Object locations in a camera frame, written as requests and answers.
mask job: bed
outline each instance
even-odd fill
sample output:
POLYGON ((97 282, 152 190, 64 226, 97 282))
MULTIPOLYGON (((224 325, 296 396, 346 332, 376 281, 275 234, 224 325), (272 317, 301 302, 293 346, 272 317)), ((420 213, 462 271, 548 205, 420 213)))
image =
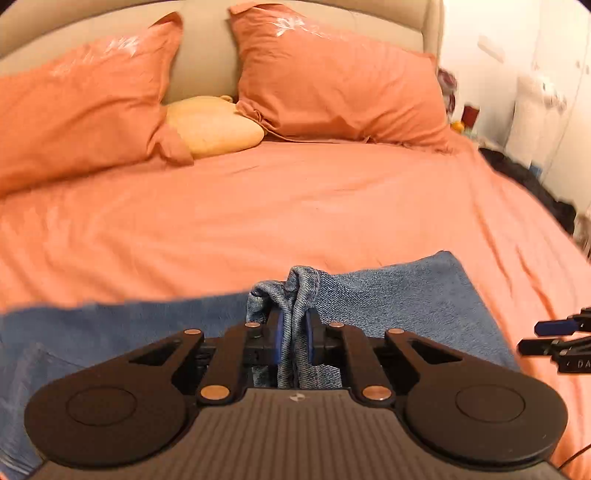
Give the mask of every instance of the bed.
MULTIPOLYGON (((17 0, 0 17, 0 76, 178 11, 184 37, 165 101, 236 95, 239 65, 226 12, 233 3, 17 0)), ((286 3, 439 55, 440 0, 286 3)), ((153 159, 10 195, 0 200, 0 310, 232 293, 283 279, 293 265, 336 274, 440 250, 462 263, 510 345, 532 336, 539 320, 591 305, 591 268, 556 221, 494 173, 470 142, 460 150, 266 138, 192 167, 153 159)), ((557 375, 545 359, 519 361, 568 405, 569 425, 553 457, 560 465, 591 442, 591 383, 557 375)), ((565 471, 591 478, 591 456, 565 471)))

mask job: pillowcase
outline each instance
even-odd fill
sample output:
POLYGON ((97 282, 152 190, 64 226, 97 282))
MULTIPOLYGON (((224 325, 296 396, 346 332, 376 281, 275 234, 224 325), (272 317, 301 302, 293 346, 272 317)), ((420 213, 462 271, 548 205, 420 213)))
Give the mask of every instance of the pillowcase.
POLYGON ((279 4, 230 8, 238 111, 294 141, 367 141, 448 151, 436 60, 315 22, 279 4))
POLYGON ((178 132, 193 158, 245 150, 265 136, 260 125, 236 111, 228 96, 198 96, 171 103, 166 123, 178 132))
POLYGON ((183 25, 178 14, 0 77, 0 195, 142 162, 193 159, 160 105, 183 25))

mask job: wrinkled bed sheet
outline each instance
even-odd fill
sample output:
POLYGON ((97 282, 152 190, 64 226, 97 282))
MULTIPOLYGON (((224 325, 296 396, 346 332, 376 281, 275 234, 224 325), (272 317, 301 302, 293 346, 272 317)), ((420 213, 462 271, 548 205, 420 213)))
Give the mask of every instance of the wrinkled bed sheet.
MULTIPOLYGON (((536 321, 591 305, 591 267, 550 214, 467 141, 461 150, 265 141, 7 197, 0 309, 231 293, 292 265, 338 274, 439 250, 461 262, 511 345, 536 321)), ((520 365, 569 407, 562 463, 591 442, 591 380, 547 359, 520 365)), ((591 453, 566 473, 591 478, 591 453)))

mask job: red object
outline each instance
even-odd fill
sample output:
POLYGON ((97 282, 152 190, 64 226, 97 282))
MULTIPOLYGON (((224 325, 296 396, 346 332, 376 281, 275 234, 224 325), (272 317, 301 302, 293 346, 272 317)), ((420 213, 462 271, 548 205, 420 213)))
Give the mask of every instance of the red object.
POLYGON ((474 128, 474 124, 476 123, 479 113, 480 109, 477 106, 468 104, 464 106, 464 112, 462 113, 462 123, 466 126, 466 128, 474 128))

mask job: copper screw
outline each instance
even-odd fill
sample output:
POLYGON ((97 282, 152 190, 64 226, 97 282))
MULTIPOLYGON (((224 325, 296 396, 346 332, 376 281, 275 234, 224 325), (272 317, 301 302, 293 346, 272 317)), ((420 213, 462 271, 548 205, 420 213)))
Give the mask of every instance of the copper screw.
POLYGON ((201 389, 200 394, 208 400, 223 400, 230 394, 230 391, 223 385, 208 385, 201 389))
POLYGON ((370 385, 363 389, 363 396, 369 400, 386 400, 392 396, 389 388, 382 385, 370 385))

